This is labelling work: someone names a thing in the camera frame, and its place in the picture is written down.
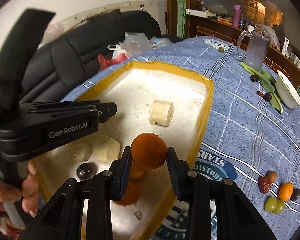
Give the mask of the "person left hand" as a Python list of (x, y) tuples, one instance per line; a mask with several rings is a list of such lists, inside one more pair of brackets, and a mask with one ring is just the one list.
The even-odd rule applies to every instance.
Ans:
[(32, 217), (36, 216), (39, 209), (37, 170), (32, 161), (28, 162), (27, 168), (28, 176), (23, 181), (21, 189), (16, 189), (0, 180), (0, 212), (5, 211), (3, 202), (15, 202), (23, 198), (21, 204), (23, 210)]

